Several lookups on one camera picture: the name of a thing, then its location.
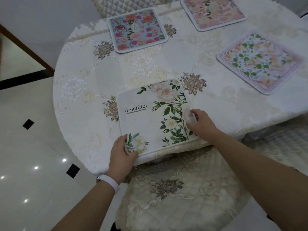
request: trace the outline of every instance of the hand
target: hand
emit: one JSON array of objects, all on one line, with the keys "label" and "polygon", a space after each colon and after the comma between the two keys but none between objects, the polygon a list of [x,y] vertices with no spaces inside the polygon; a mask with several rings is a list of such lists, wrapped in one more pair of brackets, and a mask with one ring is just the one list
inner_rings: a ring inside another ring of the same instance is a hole
[{"label": "hand", "polygon": [[124,151],[126,135],[118,137],[111,149],[109,169],[107,175],[114,179],[119,185],[132,170],[138,153],[134,151],[127,155]]},{"label": "hand", "polygon": [[211,143],[221,131],[218,130],[206,112],[200,109],[192,109],[191,112],[196,115],[197,122],[189,123],[187,127],[199,138]]}]

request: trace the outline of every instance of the embroidered tablecloth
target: embroidered tablecloth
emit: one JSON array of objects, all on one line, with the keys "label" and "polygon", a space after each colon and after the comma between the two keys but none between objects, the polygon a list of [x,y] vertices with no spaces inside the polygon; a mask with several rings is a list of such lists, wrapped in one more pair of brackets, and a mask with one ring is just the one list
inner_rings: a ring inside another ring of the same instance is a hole
[{"label": "embroidered tablecloth", "polygon": [[[235,137],[307,112],[307,62],[266,96],[215,56],[256,27],[267,38],[308,58],[308,25],[270,0],[234,1],[247,20],[207,32],[196,31],[179,2],[154,7],[169,40],[127,54],[114,51],[106,19],[75,28],[58,59],[53,100],[65,140],[89,171],[97,174],[108,169],[110,150],[120,135],[115,97],[157,81],[182,80],[192,107],[205,110],[218,128]],[[136,164],[206,145],[196,140],[141,154]]]}]

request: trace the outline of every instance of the dining table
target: dining table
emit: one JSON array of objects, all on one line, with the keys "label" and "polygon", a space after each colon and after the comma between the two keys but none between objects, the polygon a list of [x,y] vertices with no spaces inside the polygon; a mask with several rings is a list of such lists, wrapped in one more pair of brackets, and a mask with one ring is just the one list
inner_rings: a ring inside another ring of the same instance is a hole
[{"label": "dining table", "polygon": [[[247,19],[205,32],[196,30],[179,1],[155,6],[168,41],[125,54],[115,52],[106,19],[75,27],[56,65],[53,103],[64,139],[91,173],[108,170],[113,143],[123,134],[116,97],[129,89],[178,79],[191,107],[206,111],[234,137],[308,111],[307,61],[273,94],[263,95],[216,59],[252,28],[307,59],[308,23],[270,0],[234,2]],[[140,154],[135,164],[207,145],[187,141]]]}]

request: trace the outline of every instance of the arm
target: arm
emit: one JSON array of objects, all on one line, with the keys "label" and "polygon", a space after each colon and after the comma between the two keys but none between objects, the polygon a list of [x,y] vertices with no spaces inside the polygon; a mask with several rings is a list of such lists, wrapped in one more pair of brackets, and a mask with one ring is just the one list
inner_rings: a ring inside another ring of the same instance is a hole
[{"label": "arm", "polygon": [[282,230],[308,230],[308,177],[221,132],[200,109],[188,124],[221,153],[241,183]]},{"label": "arm", "polygon": [[[137,152],[130,156],[124,152],[127,135],[120,136],[113,144],[107,175],[119,185],[131,171]],[[115,191],[105,181],[99,181],[92,190],[51,231],[99,230]]]}]

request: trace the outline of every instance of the white wristband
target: white wristband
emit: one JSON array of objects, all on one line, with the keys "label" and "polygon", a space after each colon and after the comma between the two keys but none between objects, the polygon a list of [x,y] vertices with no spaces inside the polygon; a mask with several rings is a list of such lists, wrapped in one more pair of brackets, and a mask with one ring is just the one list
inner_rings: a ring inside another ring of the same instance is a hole
[{"label": "white wristband", "polygon": [[110,186],[114,188],[115,194],[117,194],[117,192],[120,190],[120,186],[117,184],[117,182],[107,175],[101,174],[97,177],[97,180],[103,180],[110,184]]}]

